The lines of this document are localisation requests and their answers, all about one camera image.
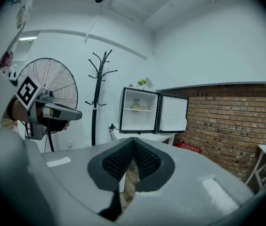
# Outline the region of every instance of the wooden floor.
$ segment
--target wooden floor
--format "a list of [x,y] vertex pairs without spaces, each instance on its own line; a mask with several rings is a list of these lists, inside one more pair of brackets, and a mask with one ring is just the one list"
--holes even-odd
[[124,192],[120,193],[122,211],[124,211],[132,202],[135,195],[135,185],[137,182],[139,182],[139,173],[136,163],[133,160],[126,172]]

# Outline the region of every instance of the mini fridge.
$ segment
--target mini fridge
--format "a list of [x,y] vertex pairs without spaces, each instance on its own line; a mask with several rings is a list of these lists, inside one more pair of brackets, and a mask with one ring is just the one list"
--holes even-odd
[[125,133],[184,132],[188,97],[123,88],[119,131]]

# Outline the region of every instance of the black coat rack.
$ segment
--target black coat rack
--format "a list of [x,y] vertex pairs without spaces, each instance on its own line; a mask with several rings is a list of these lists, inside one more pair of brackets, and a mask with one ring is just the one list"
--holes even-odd
[[112,72],[116,72],[117,70],[113,70],[113,71],[109,71],[109,72],[106,72],[103,74],[103,70],[104,70],[104,65],[106,62],[110,62],[110,61],[106,61],[106,59],[108,58],[109,54],[112,52],[112,50],[110,50],[110,52],[108,53],[108,55],[104,54],[104,58],[103,60],[100,59],[100,57],[93,53],[96,57],[99,58],[100,60],[100,66],[99,66],[99,70],[95,67],[95,65],[92,63],[91,59],[89,59],[89,61],[91,62],[91,64],[93,65],[93,67],[96,69],[96,73],[97,73],[97,76],[96,77],[93,77],[91,75],[89,75],[89,77],[93,78],[93,79],[97,79],[97,82],[96,82],[96,87],[95,87],[95,93],[94,93],[94,100],[92,101],[92,103],[89,103],[87,101],[85,101],[87,104],[89,105],[94,105],[93,107],[93,112],[92,112],[92,145],[95,145],[95,133],[96,133],[96,114],[97,114],[97,104],[98,105],[101,105],[99,104],[98,102],[98,98],[99,98],[99,91],[100,91],[100,86],[101,86],[101,81],[105,81],[103,80],[103,77],[107,74],[107,73],[112,73]]

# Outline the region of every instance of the ceiling light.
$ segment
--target ceiling light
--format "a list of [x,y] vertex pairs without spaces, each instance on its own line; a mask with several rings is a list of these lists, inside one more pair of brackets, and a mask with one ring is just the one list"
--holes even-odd
[[24,41],[24,40],[34,40],[37,37],[27,37],[27,38],[20,38],[20,41]]

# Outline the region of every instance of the red plastic basket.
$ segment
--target red plastic basket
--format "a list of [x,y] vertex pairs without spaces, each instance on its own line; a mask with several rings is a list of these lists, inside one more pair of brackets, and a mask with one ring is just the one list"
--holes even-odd
[[189,150],[189,151],[193,151],[193,152],[196,152],[196,153],[199,153],[201,154],[202,150],[199,149],[199,148],[196,148],[195,146],[192,146],[192,145],[188,145],[186,143],[179,143],[176,145],[176,147],[180,147],[180,148],[183,148],[183,149],[186,149],[186,150]]

